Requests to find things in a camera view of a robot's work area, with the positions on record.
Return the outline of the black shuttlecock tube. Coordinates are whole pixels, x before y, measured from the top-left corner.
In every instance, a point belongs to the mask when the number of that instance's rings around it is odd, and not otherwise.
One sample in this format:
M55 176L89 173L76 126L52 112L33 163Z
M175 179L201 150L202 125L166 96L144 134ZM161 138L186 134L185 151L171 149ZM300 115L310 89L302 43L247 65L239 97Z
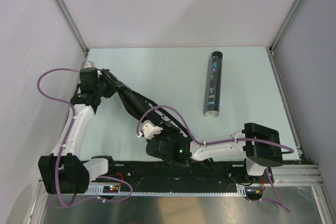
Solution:
M205 115L216 118L219 116L221 100L221 78L222 78L223 53L212 52L209 60L208 77L205 96Z

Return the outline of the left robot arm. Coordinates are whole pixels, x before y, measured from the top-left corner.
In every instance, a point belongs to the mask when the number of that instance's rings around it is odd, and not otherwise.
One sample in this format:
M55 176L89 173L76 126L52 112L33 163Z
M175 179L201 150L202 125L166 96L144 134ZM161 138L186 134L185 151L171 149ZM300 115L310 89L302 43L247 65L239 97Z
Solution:
M111 156L80 159L80 151L90 122L102 98L112 97L116 90L107 72L95 67L79 70L78 91L70 101L69 115L63 132L51 154L41 156L38 168L49 194L83 194L98 177L112 181L116 168Z

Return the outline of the black racket cover bag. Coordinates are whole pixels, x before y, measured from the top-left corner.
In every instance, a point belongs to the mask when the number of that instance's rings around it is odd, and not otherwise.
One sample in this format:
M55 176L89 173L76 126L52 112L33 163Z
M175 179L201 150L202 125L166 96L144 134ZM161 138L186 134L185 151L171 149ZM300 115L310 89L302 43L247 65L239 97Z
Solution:
M170 123L181 129L186 137L186 143L181 145L170 144L157 139L157 135L151 140L147 140L146 153L152 157L156 157L169 164L188 167L192 163L196 163L191 158L190 145L194 142L187 132L186 127L170 114L164 108L157 108L146 114L146 111L157 106L157 104L149 98L133 91L123 82L118 80L117 93L126 109L126 111L138 122L143 123L150 120L155 126L161 123Z

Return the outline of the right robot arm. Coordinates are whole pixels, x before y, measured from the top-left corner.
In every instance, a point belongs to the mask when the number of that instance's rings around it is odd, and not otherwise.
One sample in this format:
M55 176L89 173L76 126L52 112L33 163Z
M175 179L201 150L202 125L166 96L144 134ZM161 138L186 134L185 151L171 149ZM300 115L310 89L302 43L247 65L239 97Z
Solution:
M140 132L147 141L149 156L177 166L199 162L210 169L211 159L242 154L243 178L250 183L259 179L266 167L283 165L279 132L256 123L246 123L242 130L226 136L202 140L192 140L174 125L155 126L149 120L141 125Z

